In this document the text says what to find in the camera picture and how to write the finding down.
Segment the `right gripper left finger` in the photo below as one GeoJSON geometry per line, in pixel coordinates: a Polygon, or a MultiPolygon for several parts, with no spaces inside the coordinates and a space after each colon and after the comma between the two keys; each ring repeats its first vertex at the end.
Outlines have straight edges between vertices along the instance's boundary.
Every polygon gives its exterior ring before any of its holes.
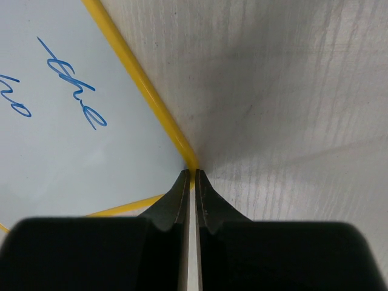
{"type": "Polygon", "coordinates": [[[2,290],[179,290],[190,173],[135,217],[26,218],[1,247],[2,290]]]}

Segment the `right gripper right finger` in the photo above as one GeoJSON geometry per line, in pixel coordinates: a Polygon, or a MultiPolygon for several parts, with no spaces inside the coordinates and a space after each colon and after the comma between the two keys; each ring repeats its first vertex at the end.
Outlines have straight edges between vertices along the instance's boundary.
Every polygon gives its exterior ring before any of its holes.
{"type": "Polygon", "coordinates": [[[383,290],[367,241],[343,222],[252,221],[195,176],[203,290],[383,290]]]}

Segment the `yellow framed whiteboard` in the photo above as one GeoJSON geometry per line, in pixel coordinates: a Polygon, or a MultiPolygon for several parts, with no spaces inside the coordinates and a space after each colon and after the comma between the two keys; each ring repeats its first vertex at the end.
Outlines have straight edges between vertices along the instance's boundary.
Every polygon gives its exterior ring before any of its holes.
{"type": "Polygon", "coordinates": [[[1,2],[1,230],[149,206],[197,158],[100,1],[1,2]]]}

